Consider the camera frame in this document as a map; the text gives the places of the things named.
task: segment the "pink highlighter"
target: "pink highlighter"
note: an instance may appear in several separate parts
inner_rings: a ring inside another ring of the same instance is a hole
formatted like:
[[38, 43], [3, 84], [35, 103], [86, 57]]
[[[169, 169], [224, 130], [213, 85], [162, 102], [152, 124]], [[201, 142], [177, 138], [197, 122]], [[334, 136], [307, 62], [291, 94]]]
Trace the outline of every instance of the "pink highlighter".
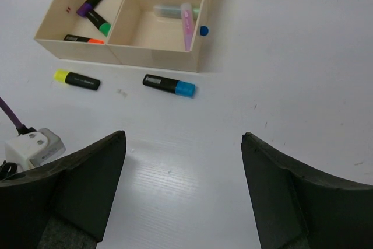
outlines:
[[185, 50], [190, 51], [194, 34], [193, 9], [190, 3], [183, 3], [180, 6], [182, 30], [184, 32]]

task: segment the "orange highlighter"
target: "orange highlighter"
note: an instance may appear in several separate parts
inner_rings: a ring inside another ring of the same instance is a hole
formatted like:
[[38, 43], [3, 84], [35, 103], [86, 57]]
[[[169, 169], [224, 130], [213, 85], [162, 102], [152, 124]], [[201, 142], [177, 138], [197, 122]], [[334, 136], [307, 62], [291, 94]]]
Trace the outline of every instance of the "orange highlighter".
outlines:
[[88, 37], [82, 37], [77, 35], [68, 34], [65, 36], [64, 41], [73, 41], [73, 42], [88, 42], [88, 43], [96, 43], [96, 44], [105, 44], [104, 41], [88, 38]]

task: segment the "white tabletop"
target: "white tabletop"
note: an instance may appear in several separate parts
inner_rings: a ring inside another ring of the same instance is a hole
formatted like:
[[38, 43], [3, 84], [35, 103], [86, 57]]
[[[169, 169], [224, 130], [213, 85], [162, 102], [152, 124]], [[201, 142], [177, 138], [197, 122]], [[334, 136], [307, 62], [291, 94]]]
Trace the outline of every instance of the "white tabletop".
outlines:
[[[0, 0], [0, 96], [26, 125], [58, 134], [66, 155], [126, 132], [98, 248], [260, 248], [240, 149], [247, 131], [373, 184], [373, 0], [215, 0], [197, 74], [60, 61], [33, 41], [50, 2]], [[53, 82], [58, 68], [101, 88]], [[144, 87], [146, 73], [198, 93]], [[0, 149], [15, 135], [0, 113]]]

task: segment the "blue round knob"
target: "blue round knob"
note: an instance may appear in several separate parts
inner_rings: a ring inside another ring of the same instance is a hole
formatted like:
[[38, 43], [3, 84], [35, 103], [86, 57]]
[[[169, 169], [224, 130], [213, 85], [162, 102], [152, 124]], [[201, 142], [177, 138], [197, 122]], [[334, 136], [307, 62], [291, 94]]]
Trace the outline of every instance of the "blue round knob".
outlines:
[[209, 28], [207, 26], [201, 26], [199, 33], [201, 36], [206, 36], [209, 34]]

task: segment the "purple cap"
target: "purple cap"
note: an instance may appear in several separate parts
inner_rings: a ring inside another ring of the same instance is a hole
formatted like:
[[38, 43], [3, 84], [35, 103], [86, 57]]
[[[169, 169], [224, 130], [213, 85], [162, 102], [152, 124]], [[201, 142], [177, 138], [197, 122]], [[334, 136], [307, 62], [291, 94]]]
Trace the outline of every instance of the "purple cap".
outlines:
[[81, 17], [86, 17], [87, 13], [89, 11], [91, 11], [93, 9], [93, 7], [91, 6], [91, 4], [88, 4], [87, 2], [85, 2], [77, 11], [76, 13], [81, 16]]

